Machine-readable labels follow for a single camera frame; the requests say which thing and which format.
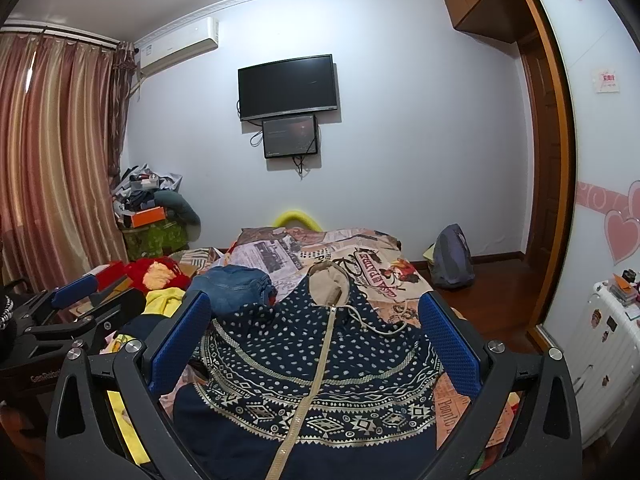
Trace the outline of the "navy patterned hooded jacket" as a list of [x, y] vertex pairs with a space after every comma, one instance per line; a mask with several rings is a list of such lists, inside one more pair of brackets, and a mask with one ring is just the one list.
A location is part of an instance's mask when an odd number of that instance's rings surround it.
[[414, 479], [435, 455], [442, 363], [335, 264], [215, 316], [194, 356], [208, 376], [178, 391], [172, 421], [214, 479]]

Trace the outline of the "yellow garment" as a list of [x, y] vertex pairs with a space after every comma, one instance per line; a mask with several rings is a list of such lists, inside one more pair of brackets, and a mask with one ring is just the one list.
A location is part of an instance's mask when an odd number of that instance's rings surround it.
[[186, 292], [178, 287], [150, 290], [145, 296], [144, 315], [171, 318], [182, 305]]

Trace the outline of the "folded blue jeans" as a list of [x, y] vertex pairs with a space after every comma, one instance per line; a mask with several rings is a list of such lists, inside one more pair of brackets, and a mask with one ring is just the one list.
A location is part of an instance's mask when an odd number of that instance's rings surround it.
[[270, 276], [262, 270], [247, 266], [213, 266], [192, 278], [188, 291], [204, 292], [212, 313], [225, 318], [247, 307], [260, 304], [272, 306], [277, 289]]

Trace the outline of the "red plush garment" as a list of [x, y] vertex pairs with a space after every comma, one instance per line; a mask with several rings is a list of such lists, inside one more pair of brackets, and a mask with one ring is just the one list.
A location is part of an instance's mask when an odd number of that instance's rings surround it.
[[186, 290], [191, 278], [181, 270], [178, 263], [169, 257], [141, 258], [130, 263], [112, 261], [96, 272], [98, 287], [102, 292], [121, 278], [128, 278], [131, 286], [144, 294], [152, 290], [180, 288]]

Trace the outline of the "green covered cabinet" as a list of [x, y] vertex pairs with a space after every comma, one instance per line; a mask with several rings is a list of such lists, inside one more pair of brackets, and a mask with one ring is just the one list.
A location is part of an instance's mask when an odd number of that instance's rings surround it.
[[122, 236], [130, 261], [169, 256], [173, 252], [186, 249], [189, 244], [186, 227], [175, 220], [163, 220], [140, 228], [124, 229]]

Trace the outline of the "grey backpack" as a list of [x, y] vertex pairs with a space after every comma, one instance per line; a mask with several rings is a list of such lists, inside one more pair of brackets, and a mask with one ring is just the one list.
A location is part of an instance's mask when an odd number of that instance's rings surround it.
[[470, 248], [457, 223], [446, 226], [437, 237], [431, 277], [434, 285], [446, 289], [465, 288], [475, 281]]

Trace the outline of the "orange box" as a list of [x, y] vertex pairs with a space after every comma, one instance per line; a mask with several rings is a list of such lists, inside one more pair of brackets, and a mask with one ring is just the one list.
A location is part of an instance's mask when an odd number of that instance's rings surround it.
[[160, 222], [166, 219], [165, 208], [162, 206], [156, 206], [153, 208], [145, 209], [135, 212], [130, 217], [130, 226], [133, 229], [147, 226], [148, 224]]

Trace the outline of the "pile of clutter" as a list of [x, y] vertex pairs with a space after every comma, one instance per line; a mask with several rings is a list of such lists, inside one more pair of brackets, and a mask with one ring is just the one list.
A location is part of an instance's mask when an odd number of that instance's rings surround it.
[[127, 214], [142, 211], [144, 205], [155, 204], [157, 191], [177, 192], [182, 182], [181, 174], [159, 174], [148, 164], [128, 168], [111, 190], [113, 210], [118, 222], [124, 222]]

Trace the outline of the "dark green cushion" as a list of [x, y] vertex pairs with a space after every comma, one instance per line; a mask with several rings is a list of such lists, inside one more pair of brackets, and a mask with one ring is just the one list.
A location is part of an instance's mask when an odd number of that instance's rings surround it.
[[200, 226], [201, 219], [190, 204], [176, 191], [157, 190], [154, 192], [156, 206], [168, 209], [170, 214], [187, 226]]

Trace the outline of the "newspaper print bed sheet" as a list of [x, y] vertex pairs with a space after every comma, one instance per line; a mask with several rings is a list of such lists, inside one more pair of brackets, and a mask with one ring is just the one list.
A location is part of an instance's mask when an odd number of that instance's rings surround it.
[[[313, 266], [324, 262], [343, 270], [366, 295], [384, 322], [403, 322], [421, 330], [418, 303], [422, 295], [432, 291], [431, 286], [409, 261], [401, 257], [396, 242], [382, 234], [368, 231], [276, 234], [265, 240], [239, 244], [226, 266], [247, 266], [267, 273], [277, 289], [274, 303], [277, 304], [292, 292]], [[204, 382], [207, 370], [198, 363], [194, 353], [191, 366], [195, 376], [188, 385]], [[442, 374], [434, 388], [435, 455], [449, 430], [444, 422], [446, 396], [440, 392], [446, 380], [442, 365]]]

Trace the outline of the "yellow curved headboard piece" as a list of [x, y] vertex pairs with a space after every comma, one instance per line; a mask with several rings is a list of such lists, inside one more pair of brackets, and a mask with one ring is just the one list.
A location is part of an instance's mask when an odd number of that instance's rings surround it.
[[303, 228], [314, 232], [322, 231], [322, 227], [319, 226], [316, 220], [311, 218], [309, 214], [305, 214], [303, 211], [297, 209], [282, 212], [282, 214], [279, 214], [272, 222], [274, 228], [286, 228], [293, 224], [299, 224]]

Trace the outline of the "white radiator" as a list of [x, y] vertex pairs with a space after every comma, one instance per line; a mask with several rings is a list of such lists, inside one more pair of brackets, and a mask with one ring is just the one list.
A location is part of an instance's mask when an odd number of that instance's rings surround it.
[[615, 424], [639, 385], [638, 304], [625, 306], [607, 282], [594, 284], [565, 359], [588, 446]]

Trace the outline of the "pink striped curtain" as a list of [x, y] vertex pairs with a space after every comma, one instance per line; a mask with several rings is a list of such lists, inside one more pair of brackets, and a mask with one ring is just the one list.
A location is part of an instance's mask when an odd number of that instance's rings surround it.
[[118, 181], [131, 44], [105, 49], [46, 34], [1, 36], [3, 273], [38, 289], [122, 260]]

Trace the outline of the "white air conditioner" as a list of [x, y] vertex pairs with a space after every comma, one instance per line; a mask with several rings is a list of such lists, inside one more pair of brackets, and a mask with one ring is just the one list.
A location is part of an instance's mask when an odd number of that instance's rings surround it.
[[179, 27], [140, 47], [140, 70], [154, 75], [218, 48], [218, 21], [211, 16]]

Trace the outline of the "white wardrobe sliding door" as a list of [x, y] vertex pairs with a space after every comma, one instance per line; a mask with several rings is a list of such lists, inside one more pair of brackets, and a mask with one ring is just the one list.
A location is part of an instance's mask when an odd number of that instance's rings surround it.
[[567, 344], [594, 283], [639, 267], [639, 50], [608, 0], [540, 0], [574, 116], [567, 253], [544, 329]]

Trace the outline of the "small black wall monitor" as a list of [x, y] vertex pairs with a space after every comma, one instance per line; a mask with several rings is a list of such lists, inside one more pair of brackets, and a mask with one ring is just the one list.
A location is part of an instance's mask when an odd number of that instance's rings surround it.
[[264, 120], [262, 146], [266, 159], [317, 154], [316, 116], [296, 115]]

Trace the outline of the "large black wall television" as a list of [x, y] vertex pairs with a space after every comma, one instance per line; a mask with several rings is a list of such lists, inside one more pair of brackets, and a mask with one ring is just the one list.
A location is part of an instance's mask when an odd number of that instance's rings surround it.
[[338, 109], [333, 56], [288, 58], [238, 69], [242, 120]]

